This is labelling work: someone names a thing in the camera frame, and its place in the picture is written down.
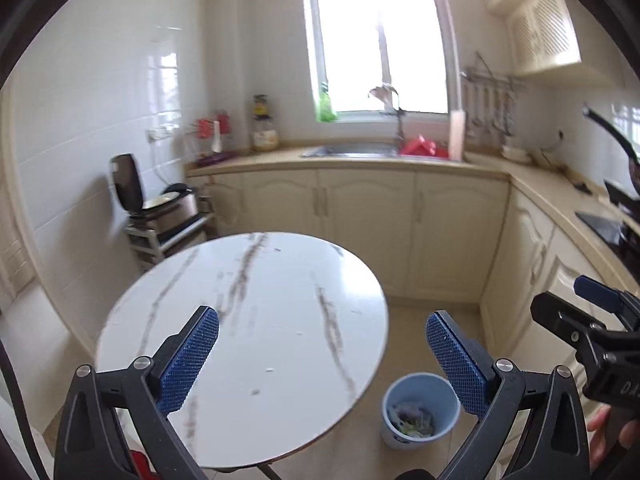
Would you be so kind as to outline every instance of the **white marble tabletop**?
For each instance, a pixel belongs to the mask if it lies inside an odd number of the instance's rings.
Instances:
[[[201,304],[218,311],[220,335],[169,420],[202,467],[269,463],[313,442],[362,396],[385,351],[385,297],[362,261],[318,238],[254,233],[144,274],[105,323],[97,370],[153,355]]]

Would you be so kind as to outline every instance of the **table leg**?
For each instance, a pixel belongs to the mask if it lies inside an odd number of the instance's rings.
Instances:
[[[256,466],[269,480],[282,480],[280,476],[268,464],[260,464]]]

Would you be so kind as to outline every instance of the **screw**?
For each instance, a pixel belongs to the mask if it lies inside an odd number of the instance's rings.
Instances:
[[[498,370],[503,372],[511,372],[513,370],[513,363],[508,359],[500,359],[496,364]]]
[[[89,375],[90,373],[91,367],[89,365],[82,365],[78,367],[78,370],[76,370],[76,375],[78,377],[87,377],[87,375]]]
[[[556,370],[558,371],[558,375],[564,377],[565,379],[571,377],[571,370],[569,370],[569,368],[564,365],[560,365],[558,368],[556,368]]]
[[[136,370],[144,370],[150,364],[151,364],[151,359],[149,359],[147,356],[139,357],[135,361],[133,361],[133,367]]]

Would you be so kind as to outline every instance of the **trash bin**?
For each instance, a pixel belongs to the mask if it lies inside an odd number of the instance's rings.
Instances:
[[[409,402],[426,409],[433,416],[431,436],[409,436],[396,430],[389,410]],[[382,399],[382,440],[393,449],[415,449],[449,433],[460,416],[460,402],[446,379],[426,372],[410,374],[389,386]]]

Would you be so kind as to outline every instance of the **kitchen counter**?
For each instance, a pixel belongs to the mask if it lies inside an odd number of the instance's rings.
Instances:
[[[228,160],[215,166],[186,168],[186,176],[197,180],[223,173],[243,173],[268,170],[311,169],[368,169],[407,170],[432,173],[450,173],[478,176],[492,180],[510,181],[514,187],[531,199],[578,246],[598,271],[604,282],[615,288],[640,294],[640,286],[617,256],[576,215],[582,211],[604,218],[623,219],[640,232],[640,226],[598,196],[589,196],[576,190],[562,174],[533,166],[515,164],[498,156],[465,153],[467,162],[451,162],[426,158],[302,158],[312,146],[283,148],[275,152],[251,154]]]
[[[503,170],[481,164],[467,164],[451,160],[417,157],[411,158],[347,158],[347,157],[302,157],[314,146],[306,148],[283,148],[274,152],[252,153],[226,160],[214,166],[197,168],[188,166],[185,169],[187,178],[223,173],[239,173],[242,171],[268,170],[348,170],[361,168],[366,170],[407,170],[433,171],[435,173],[453,173],[458,175],[482,176],[495,180],[508,180]]]

